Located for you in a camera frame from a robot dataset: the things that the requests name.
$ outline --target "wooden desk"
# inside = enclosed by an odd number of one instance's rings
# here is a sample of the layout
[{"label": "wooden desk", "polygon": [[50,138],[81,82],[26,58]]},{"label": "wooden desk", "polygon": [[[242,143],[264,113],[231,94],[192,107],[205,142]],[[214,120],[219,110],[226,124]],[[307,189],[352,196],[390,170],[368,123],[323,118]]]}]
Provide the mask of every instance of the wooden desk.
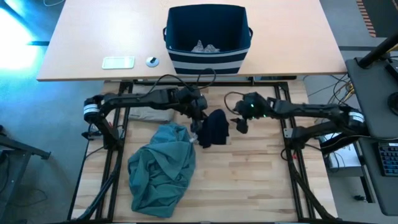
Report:
[{"label": "wooden desk", "polygon": [[[107,83],[104,92],[117,92],[119,83]],[[206,113],[222,108],[227,111],[223,96],[231,91],[257,91],[275,97],[274,87],[210,87],[204,89],[209,108]],[[302,82],[289,82],[292,102],[308,103]],[[234,105],[238,95],[230,95],[227,103]],[[235,117],[226,112],[227,118]],[[298,126],[311,126],[312,118],[297,118]],[[190,120],[175,115],[175,122],[189,127]],[[287,163],[280,158],[284,148],[280,123],[274,119],[249,122],[245,135],[230,123],[231,144],[212,145],[208,149],[195,146],[197,168],[183,199],[171,218],[156,218],[131,211],[132,194],[129,189],[127,160],[141,146],[147,144],[157,131],[158,124],[130,121],[126,132],[123,163],[114,210],[114,222],[266,222],[297,221],[292,185]],[[319,146],[314,140],[309,144]],[[88,146],[91,152],[103,145],[102,140]],[[336,208],[321,152],[310,147],[303,150],[310,188],[321,204],[334,216]],[[98,151],[87,158],[81,175],[72,218],[80,216],[93,201],[101,185],[106,151]],[[109,193],[105,200],[104,217],[108,211]],[[301,193],[303,210],[305,200]]]},{"label": "wooden desk", "polygon": [[[221,3],[246,7],[253,29],[242,76],[346,73],[319,0],[67,0],[39,81],[120,80],[175,74],[162,29],[170,7]],[[103,70],[104,57],[135,56],[132,70]],[[149,68],[145,61],[157,57]]]}]

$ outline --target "basket handle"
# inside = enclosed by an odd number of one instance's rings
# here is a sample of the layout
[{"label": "basket handle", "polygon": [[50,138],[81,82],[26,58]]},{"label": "basket handle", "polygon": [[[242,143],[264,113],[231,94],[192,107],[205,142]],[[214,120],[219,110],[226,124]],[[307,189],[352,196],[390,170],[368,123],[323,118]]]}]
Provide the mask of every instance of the basket handle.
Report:
[{"label": "basket handle", "polygon": [[163,40],[166,41],[166,27],[163,28]]},{"label": "basket handle", "polygon": [[253,30],[249,27],[250,39],[253,37]]}]

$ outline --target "floor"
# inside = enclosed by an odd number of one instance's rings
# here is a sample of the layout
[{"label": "floor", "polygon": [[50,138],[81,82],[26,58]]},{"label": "floor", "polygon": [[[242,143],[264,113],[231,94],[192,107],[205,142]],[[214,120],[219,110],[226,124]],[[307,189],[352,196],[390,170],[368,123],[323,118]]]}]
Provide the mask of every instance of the floor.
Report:
[{"label": "floor", "polygon": [[[51,39],[63,4],[45,7],[42,0],[7,2],[29,21],[32,40]],[[372,38],[368,34],[355,0],[320,2],[339,46],[369,47],[376,46],[384,40]],[[4,24],[0,24],[0,29],[3,30]],[[32,158],[19,189],[21,196],[16,200],[31,202],[32,198],[36,197],[33,188],[44,190],[49,199],[31,207],[9,207],[8,220],[9,223],[16,223],[21,219],[28,220],[28,223],[61,222],[67,217],[86,146],[85,139],[80,136],[80,133],[87,129],[87,124],[81,117],[83,101],[86,97],[98,93],[102,83],[39,83],[35,76],[46,47],[27,49],[21,46],[10,47],[3,43],[0,42],[0,48],[13,50],[6,55],[7,57],[0,53],[0,123],[14,139],[52,151],[52,158],[48,161]],[[342,55],[349,59],[366,53],[344,51]],[[21,55],[29,57],[29,63],[15,64]],[[329,76],[299,78],[305,79],[308,94],[336,82]],[[332,89],[328,88],[310,96],[310,102],[326,103]],[[348,104],[359,108],[355,97],[352,97]],[[353,195],[363,194],[359,179],[330,177],[330,183],[340,218],[357,222],[398,223],[398,217],[384,216],[377,204],[352,199]]]}]

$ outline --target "teal cloth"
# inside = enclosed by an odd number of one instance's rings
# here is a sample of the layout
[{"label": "teal cloth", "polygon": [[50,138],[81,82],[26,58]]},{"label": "teal cloth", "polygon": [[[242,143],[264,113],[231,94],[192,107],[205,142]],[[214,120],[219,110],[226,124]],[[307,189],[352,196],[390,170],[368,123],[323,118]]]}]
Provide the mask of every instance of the teal cloth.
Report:
[{"label": "teal cloth", "polygon": [[195,170],[195,150],[185,126],[160,125],[150,143],[128,161],[131,210],[171,217]]}]

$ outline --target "navy storage bin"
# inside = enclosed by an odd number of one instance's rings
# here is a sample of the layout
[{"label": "navy storage bin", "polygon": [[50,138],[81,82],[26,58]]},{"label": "navy storage bin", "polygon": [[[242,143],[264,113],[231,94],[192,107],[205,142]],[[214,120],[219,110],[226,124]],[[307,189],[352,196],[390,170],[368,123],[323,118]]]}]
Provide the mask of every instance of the navy storage bin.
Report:
[{"label": "navy storage bin", "polygon": [[[250,48],[252,30],[244,7],[199,4],[169,9],[164,40],[179,75],[235,75]],[[220,49],[218,53],[191,52],[201,40]]]}]

